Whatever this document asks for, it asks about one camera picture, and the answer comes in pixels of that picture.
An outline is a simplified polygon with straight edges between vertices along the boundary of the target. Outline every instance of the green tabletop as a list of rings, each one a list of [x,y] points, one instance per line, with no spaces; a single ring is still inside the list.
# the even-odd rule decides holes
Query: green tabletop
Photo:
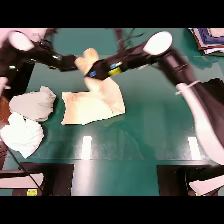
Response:
[[[221,57],[201,56],[195,40],[186,28],[137,28],[145,35],[133,40],[141,43],[157,31],[173,35],[176,47],[192,64],[201,81],[224,79]],[[81,55],[95,48],[104,58],[116,53],[111,29],[63,28],[55,38],[62,54]],[[181,95],[156,68],[127,71],[113,77],[120,86],[126,113],[85,126],[61,125],[65,106],[62,92],[88,91],[79,72],[60,73],[35,65],[27,92],[48,86],[56,95],[54,112],[42,123],[44,140],[38,150],[20,161],[74,163],[72,195],[159,195],[156,165],[209,163],[199,145],[200,158],[194,157],[188,138],[195,137],[192,114]],[[82,159],[82,140],[92,137],[90,160]],[[12,168],[8,155],[4,169]]]

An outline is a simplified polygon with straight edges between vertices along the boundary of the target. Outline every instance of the stack of folded cloth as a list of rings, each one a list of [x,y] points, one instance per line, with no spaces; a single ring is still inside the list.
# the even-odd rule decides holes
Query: stack of folded cloth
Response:
[[[203,55],[224,56],[224,28],[189,28]]]

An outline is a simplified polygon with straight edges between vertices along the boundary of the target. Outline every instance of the table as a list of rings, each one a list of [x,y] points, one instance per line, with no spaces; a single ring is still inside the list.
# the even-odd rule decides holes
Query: table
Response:
[[[186,28],[137,28],[137,44],[157,31],[173,35],[173,46],[192,64],[201,81],[224,79],[224,60],[221,57],[201,56],[192,34]],[[81,55],[95,48],[100,58],[116,52],[111,29],[63,28],[55,38],[55,48],[62,54]],[[74,163],[72,195],[159,195],[157,164],[211,163],[199,145],[199,155],[189,146],[195,137],[192,114],[181,95],[165,76],[153,67],[131,70],[113,77],[120,86],[126,113],[88,125],[61,125],[65,107],[62,92],[87,91],[79,72],[60,73],[46,66],[35,65],[27,92],[48,86],[56,95],[54,112],[42,124],[44,140],[39,149],[20,161]],[[82,140],[92,137],[90,160],[83,158]],[[17,165],[8,155],[4,169]],[[0,191],[0,194],[11,194]]]

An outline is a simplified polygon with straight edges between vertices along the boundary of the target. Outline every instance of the yellow label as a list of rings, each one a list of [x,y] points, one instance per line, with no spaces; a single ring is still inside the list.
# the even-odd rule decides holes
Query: yellow label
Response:
[[[122,73],[122,71],[119,67],[108,72],[108,74],[111,75],[111,76],[112,75],[117,75],[117,74],[120,74],[120,73]]]
[[[37,189],[28,189],[27,196],[37,196]]]

